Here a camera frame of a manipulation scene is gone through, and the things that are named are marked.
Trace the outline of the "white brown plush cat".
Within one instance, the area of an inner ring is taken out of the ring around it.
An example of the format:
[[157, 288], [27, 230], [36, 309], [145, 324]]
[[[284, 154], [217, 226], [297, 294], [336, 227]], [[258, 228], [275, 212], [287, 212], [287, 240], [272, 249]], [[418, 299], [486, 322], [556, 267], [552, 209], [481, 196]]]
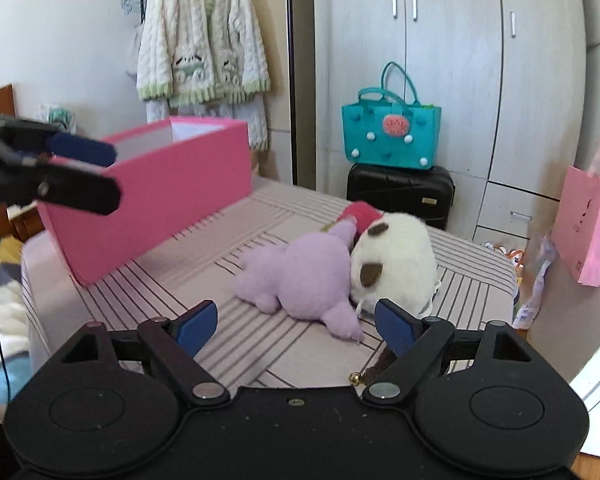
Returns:
[[428, 316], [439, 287], [426, 224], [410, 214], [383, 214], [351, 252], [351, 299], [358, 313], [373, 314], [389, 299], [415, 318]]

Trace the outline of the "purple plush toy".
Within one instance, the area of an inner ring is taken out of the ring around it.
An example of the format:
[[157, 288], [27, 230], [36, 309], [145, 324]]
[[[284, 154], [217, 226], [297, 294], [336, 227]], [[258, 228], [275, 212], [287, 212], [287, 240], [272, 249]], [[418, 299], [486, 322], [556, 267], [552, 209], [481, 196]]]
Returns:
[[339, 339], [361, 341], [364, 332], [349, 300], [355, 235], [355, 220], [347, 218], [327, 232], [253, 249], [242, 258], [234, 294], [263, 313], [284, 310], [296, 320], [323, 323]]

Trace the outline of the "pink cardboard box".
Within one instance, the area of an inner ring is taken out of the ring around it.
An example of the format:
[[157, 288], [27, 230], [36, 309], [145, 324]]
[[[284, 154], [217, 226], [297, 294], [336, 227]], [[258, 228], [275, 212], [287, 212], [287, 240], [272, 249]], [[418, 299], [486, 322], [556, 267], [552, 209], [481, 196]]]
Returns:
[[76, 280], [91, 285], [251, 191], [248, 126], [175, 116], [108, 136], [118, 157], [103, 173], [122, 191], [109, 216], [39, 204]]

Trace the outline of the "black suitcase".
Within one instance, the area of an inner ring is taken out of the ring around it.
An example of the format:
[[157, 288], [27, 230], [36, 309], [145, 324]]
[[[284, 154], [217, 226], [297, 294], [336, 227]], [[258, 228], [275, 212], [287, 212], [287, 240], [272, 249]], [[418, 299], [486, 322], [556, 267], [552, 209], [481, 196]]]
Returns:
[[455, 196], [448, 170], [354, 164], [347, 178], [347, 200], [370, 204], [385, 212], [404, 212], [427, 226], [446, 230]]

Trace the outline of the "white knitted cardigan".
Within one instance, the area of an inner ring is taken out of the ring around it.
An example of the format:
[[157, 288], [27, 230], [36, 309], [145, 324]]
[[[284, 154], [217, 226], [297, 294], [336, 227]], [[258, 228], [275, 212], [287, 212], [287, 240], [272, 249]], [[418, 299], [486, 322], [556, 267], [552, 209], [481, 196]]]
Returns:
[[142, 101], [174, 107], [270, 90], [252, 0], [147, 0], [136, 88]]

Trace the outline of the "pink paper gift bag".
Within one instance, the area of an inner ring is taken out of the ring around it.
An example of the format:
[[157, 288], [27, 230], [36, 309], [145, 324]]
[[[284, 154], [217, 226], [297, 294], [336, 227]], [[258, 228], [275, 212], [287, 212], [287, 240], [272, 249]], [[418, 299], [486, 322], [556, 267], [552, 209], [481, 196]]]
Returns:
[[552, 241], [578, 284], [600, 286], [600, 146], [588, 169], [568, 169]]

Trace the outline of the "teal felt tote bag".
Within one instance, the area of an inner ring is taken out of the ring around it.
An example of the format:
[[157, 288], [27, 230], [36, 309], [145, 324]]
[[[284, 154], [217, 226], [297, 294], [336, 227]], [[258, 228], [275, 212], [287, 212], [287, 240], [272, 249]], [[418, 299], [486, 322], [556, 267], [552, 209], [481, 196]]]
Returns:
[[[386, 86], [393, 68], [411, 89], [412, 102]], [[356, 102], [341, 107], [344, 154], [354, 164], [429, 170], [436, 164], [441, 112], [441, 107], [419, 102], [410, 76], [389, 62], [377, 87], [361, 89]]]

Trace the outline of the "black clothes rack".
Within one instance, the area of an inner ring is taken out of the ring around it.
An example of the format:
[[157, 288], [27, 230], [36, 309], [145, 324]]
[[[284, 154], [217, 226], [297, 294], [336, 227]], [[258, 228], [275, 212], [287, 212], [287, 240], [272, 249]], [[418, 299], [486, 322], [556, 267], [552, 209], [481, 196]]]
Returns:
[[[314, 188], [315, 128], [312, 0], [252, 0], [264, 43], [271, 88], [244, 102], [214, 101], [172, 106], [167, 100], [142, 101], [148, 122], [171, 116], [238, 119], [248, 126], [251, 170], [261, 177]], [[147, 0], [140, 0], [140, 34]]]

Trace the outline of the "grey three-door wardrobe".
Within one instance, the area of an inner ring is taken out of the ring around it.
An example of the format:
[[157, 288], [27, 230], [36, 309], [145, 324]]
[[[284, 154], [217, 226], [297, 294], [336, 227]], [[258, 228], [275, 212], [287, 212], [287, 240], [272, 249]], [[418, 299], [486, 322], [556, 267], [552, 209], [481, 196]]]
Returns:
[[522, 249], [552, 226], [580, 136], [582, 0], [314, 0], [316, 182], [343, 196], [344, 104], [385, 84], [442, 109], [449, 229]]

